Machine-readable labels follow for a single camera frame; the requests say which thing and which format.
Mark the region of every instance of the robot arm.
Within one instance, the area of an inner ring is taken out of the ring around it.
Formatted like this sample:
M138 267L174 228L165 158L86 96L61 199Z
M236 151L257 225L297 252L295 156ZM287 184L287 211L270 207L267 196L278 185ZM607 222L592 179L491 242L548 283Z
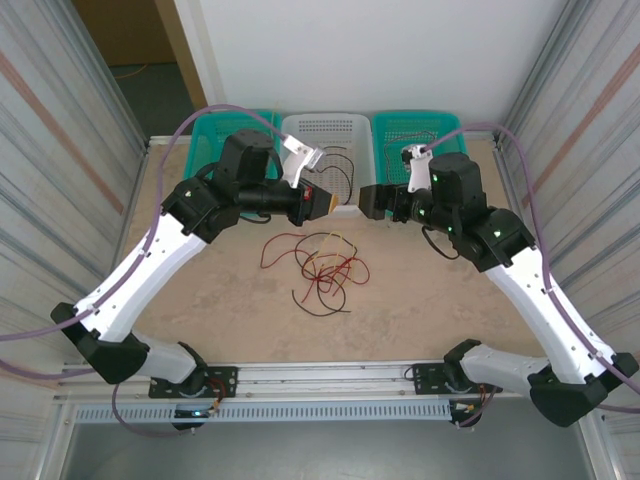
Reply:
M202 359L188 345L166 344L139 333L134 324L151 299L187 261L200 253L222 230L238 223L241 212L287 215L297 226L330 213L338 199L300 178L322 150L289 136L291 154L284 168L273 140L255 130L240 130L227 138L217 164L179 183L162 204L157 230L147 251L138 243L114 272L75 305L61 303L51 313L56 323L77 312L91 314L63 332L91 366L110 384L132 375L164 379L190 395L204 382ZM269 159L279 180L265 179ZM126 283L99 308L94 303L144 255Z
M461 257L485 273L513 302L536 335L547 358L493 350L467 340L444 358L448 381L457 390L487 383L530 397L553 423L568 426L599 405L620 385L569 328L545 289L542 257L533 236L511 211L487 206L480 169L462 153L433 158L424 145L403 151L411 178L404 185L372 185L360 190L368 218L413 220L448 235ZM625 376L638 370L629 353L616 353L580 316L555 280L554 293L599 355Z

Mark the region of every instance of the corrugated metal wall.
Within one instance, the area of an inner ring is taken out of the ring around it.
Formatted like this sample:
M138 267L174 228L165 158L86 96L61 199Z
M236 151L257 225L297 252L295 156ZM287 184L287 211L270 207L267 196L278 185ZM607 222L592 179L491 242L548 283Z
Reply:
M554 275L600 335L639 358L640 2L571 8L508 123L529 155ZM520 162L511 145L504 155L512 205L529 221ZM623 387L614 400L640 405ZM640 478L640 417L608 416Z
M50 325L111 270L145 147L68 2L0 3L0 96L1 334ZM62 334L1 345L40 371L78 359ZM0 391L0 478L22 478L52 390L0 376Z

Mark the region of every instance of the doorway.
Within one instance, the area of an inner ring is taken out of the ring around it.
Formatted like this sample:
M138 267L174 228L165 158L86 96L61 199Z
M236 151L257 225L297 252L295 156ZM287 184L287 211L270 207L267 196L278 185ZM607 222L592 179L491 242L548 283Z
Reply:
M206 105L173 0L73 0L145 137ZM185 134L191 133L191 126Z

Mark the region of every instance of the black mounting plate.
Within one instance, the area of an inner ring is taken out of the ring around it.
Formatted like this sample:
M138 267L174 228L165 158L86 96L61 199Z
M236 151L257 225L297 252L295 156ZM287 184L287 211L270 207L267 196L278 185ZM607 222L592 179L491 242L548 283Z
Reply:
M236 396L236 387L238 386L238 367L216 367L207 366L208 378L220 380L225 387L225 398L233 398ZM152 378L149 386L149 398L218 398L220 391L213 388L209 383L205 385L195 395L185 395L180 392L179 385L170 383L161 378Z
M469 383L467 388L462 390L456 390L444 373L444 363L415 363L411 365L411 372L413 377L405 378L407 380L413 380L413 387L416 391L416 395L453 395L453 394L480 394L480 387L475 383ZM493 390L493 385L485 384L487 394ZM501 388L496 390L496 393L500 393Z

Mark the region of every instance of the wire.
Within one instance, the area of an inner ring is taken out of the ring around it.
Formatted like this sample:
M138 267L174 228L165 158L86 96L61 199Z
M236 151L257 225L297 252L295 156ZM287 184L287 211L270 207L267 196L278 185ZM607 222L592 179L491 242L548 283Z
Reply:
M340 147L338 145L330 145L328 147L324 147L323 149L326 150L327 148L338 148L338 149L341 149L341 150L347 150L346 147ZM347 201L343 203L343 205L347 205L351 201L351 197L353 196L353 186L354 186L354 179L355 179L355 173L356 173L356 166L353 164L353 161L349 157L347 157L346 155L343 155L341 153L325 153L324 156L325 157L340 157L340 158L345 159L351 165L351 181L349 181L349 177L347 176L345 171L343 169L341 169L340 167L337 167L335 165L329 165L328 167L324 168L322 171L317 170L318 173L323 173L325 170L327 170L329 168L337 168L338 170L340 170L344 174L344 176L347 179L347 183L349 184L349 198L347 198Z
M328 165L328 166L324 167L322 170L320 170L320 169L316 170L316 172L317 173L324 173L327 170L329 170L330 168L335 168L339 172L342 172L342 174L344 175L345 180L347 181L347 184L349 185L349 196L347 197L347 200L342 204L342 205L347 205L351 201L351 196L353 195L353 176L352 176L352 179L349 180L349 175L347 175L347 172L345 172L344 170L342 170L340 167L338 167L336 165Z
M467 418L464 422L456 422L456 425L458 427L466 427L471 422L473 422L476 418L482 415L482 412L484 412L487 406L491 403L491 400L493 400L493 397L495 396L497 391L498 391L498 387L493 387L493 390L491 390L491 394L489 395L489 398L487 398L486 402L480 405L480 408L478 408L478 411L476 411L476 413L474 413L469 418Z
M389 145L391 145L394 142L397 142L398 140L414 138L420 135L429 135L431 140L436 139L436 136L431 132L431 130L422 130L421 132L409 133L407 135L401 135L399 137L392 138L391 140L389 140L387 143L384 144L384 147L382 147L382 152L384 153L384 158L387 162L387 182L388 183L392 183L392 182L391 182L391 159L389 158L389 154L387 153L387 148L389 148Z
M256 220L255 218L245 217L242 215L240 215L240 220L244 220L245 222L249 223L255 223L256 225L264 225L265 223L269 223L271 221L271 215L268 213L258 213L258 217L263 218L264 220Z
M535 197L535 192L533 190L533 181L531 179L531 172L529 170L529 164L527 161L527 154L524 151L524 147L518 140L518 137L514 135L511 130L502 125L492 122L480 122L480 123L472 123L466 125L461 128L456 128L455 130L443 135L439 139L427 145L427 149L433 150L438 145L446 142L447 140L460 135L461 133L468 131L495 131L498 130L504 133L512 142L513 145L518 152L518 156L520 157L520 163L522 164L522 172L524 174L525 184L527 187L527 193L529 195L529 206L531 208L531 219L533 220L533 228L535 230L536 236L538 237L538 247L540 249L540 256L542 257L542 280L544 283L544 288L547 291L549 299L551 303L555 306L556 310L565 321L569 329L573 332L573 334L580 340L580 342L584 345L584 347L589 351L589 353L609 372L611 372L618 380L627 385L631 390L640 395L640 385L627 378L622 374L616 367L613 366L612 363L607 361L602 352L599 352L596 347L594 347L587 336L580 330L580 328L575 324L571 315L567 313L564 306L560 302L560 299L556 295L553 285L551 283L551 267L549 263L549 249L547 248L547 243L542 234L542 226L540 223L540 215L538 211L538 202ZM618 411L622 413L637 413L640 414L640 407L616 407L611 405L601 405L601 407L606 407L609 411Z
M127 73L125 75L117 75L114 76L113 78L115 78L116 80L122 80L123 78L129 78L129 77L133 77L137 74L139 74L140 72L142 72L145 68L147 68L149 66L148 63L145 63L142 67L140 67L138 70L136 70L135 72L131 72L131 73Z
M218 395L218 402L222 402L222 399L227 396L227 387L225 387L224 382L222 380L218 380L217 378L209 377L209 385L214 389L216 385L218 385L218 391L220 394Z
M429 236L429 234L427 233L427 227L422 227L422 235L424 236L424 238L427 240L427 243L429 245L431 245L431 248L433 248L437 253L439 253L440 255L442 255L444 258L446 258L447 260L455 260L456 258L460 257L460 254L458 253L455 257L452 257L450 255L447 255L446 253L444 253L442 250L440 250L440 247L438 247L433 240L431 240L431 237Z
M180 135L184 132L184 130L189 125L191 125L191 123L196 118L198 118L198 117L200 117L200 116L202 116L204 114L215 112L215 111L220 111L220 110L235 110L235 111L238 111L238 112L246 113L250 117L253 117L255 120L257 120L258 122L263 124L269 130L271 130L281 140L284 140L286 138L286 135L284 133L282 133L278 128L276 128L274 125L269 123L268 120L265 120L260 115L258 115L257 113L253 112L252 110L249 110L248 108L239 107L237 105L231 105L231 104L228 104L228 103L220 103L220 104L216 104L216 105L209 105L209 106L201 108L200 110L197 110L194 113L192 113L191 115L189 115L189 117L187 117L187 119L184 122L182 122L182 124L180 124L180 126L175 131L173 136L169 139L169 143L167 144L167 147L166 147L166 149L164 151L164 154L162 155L162 158L160 159L160 163L158 164L158 169L157 169L157 173L156 173L156 199L155 199L153 217L152 217L152 220L151 220L151 226L149 227L149 232L147 234L147 239L145 240L145 243L143 244L139 255L135 258L135 260L133 261L131 266L127 269L127 271L122 275L122 277L120 279L118 279L118 281L116 281L111 286L111 288L109 288L109 290L104 292L102 294L102 296L100 298L98 298L93 303L93 306L92 306L93 308L92 309L87 309L84 312L78 313L75 317L71 317L68 320L60 322L60 323L58 323L56 325L52 325L50 327L41 328L39 330L32 330L30 332L19 332L19 333L11 333L11 334L6 334L6 335L0 335L0 342L8 342L8 341L13 341L13 340L24 340L24 339L27 339L27 338L40 337L42 335L48 335L50 333L60 331L60 330L62 330L64 328L70 327L71 325L75 325L76 323L82 321L83 319L85 319L89 315L91 315L95 310L97 310L115 292L117 292L127 282L127 280L129 280L129 278L131 278L133 273L137 270L137 268L140 266L140 264L144 260L147 252L149 251L149 248L151 247L151 244L153 243L153 240L154 240L154 238L156 236L156 232L158 230L158 224L159 224L159 221L160 221L160 213L161 213L161 209L162 209L162 200L163 200L162 199L163 171L164 171L164 166L167 163L167 159L169 158L169 153L171 153L171 150L173 149L175 143L178 141L178 138L180 137ZM5 367L11 367L13 369L12 373L14 373L16 375L21 375L21 376L24 376L24 377L27 377L27 378L33 378L31 375L33 375L34 372L30 372L29 370L21 369L19 367L16 367L15 365L10 365L7 362L3 362L3 365Z
M325 235L326 238L323 241L320 249L315 252L308 252L301 248L301 245L308 241L311 238L314 238L319 235ZM270 263L265 262L265 254L267 247L276 239L281 237L293 237L298 238L298 242L295 247L281 253L275 260ZM346 255L342 255L340 251L336 253L323 253L324 245L326 244L328 238L337 237L341 239L341 243L345 243L351 247L352 252L351 256L347 257ZM357 257L358 249L357 247L351 243L349 240L341 236L341 234L337 232L316 232L310 235L296 234L296 233L281 233L269 239L265 245L262 247L262 254L260 256L260 268L267 269L271 268L273 265L278 263L283 257L288 254L294 254L294 258L296 263L300 267L300 272L303 278L309 280L311 283L309 284L309 288L307 289L306 294L302 298L302 300L298 300L295 295L295 291L291 291L291 298L293 302L303 310L304 312L312 315L314 317L328 317L330 315L334 315L336 313L350 313L349 310L345 310L344 307L347 302L347 294L344 288L344 283L346 281L351 281L356 285L364 285L371 278L371 273L369 271L369 267L367 264ZM302 259L299 254L306 255L306 258ZM316 261L323 258L333 258L333 266L324 266L324 263L319 267L316 266ZM366 271L366 278L363 280L356 280L353 278L351 274L352 264L360 262ZM309 294L313 290L313 287L316 288L316 294L318 296L318 300L322 304L324 308L328 310L328 312L316 313L312 312L308 308L305 308L302 304L309 298ZM326 300L323 297L323 294L331 294L331 296L335 296L338 292L342 294L342 303L338 308L334 308L327 304Z
M136 427L135 425L127 423L126 420L122 418L122 415L120 415L120 412L118 412L118 406L116 405L116 397L118 395L118 388L120 388L120 385L121 384L118 383L115 385L115 387L113 387L113 393L111 394L111 410L113 411L113 416L116 417L116 420L118 420L118 423L122 425L124 428L126 428L127 430L129 430L131 433L135 433L137 435L142 435L143 437L149 437L149 438L166 438L166 437L179 437L188 432L188 430L183 430L180 432L178 431L152 432L144 428L139 428L139 427Z

